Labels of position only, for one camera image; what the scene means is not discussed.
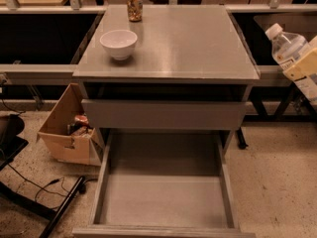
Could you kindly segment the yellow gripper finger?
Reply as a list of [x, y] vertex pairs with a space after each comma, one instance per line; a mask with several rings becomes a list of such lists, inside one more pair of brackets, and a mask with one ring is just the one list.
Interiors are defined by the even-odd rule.
[[295, 81], [305, 76], [317, 72], [317, 48], [313, 48], [299, 61], [290, 68], [286, 69], [283, 74], [290, 80]]

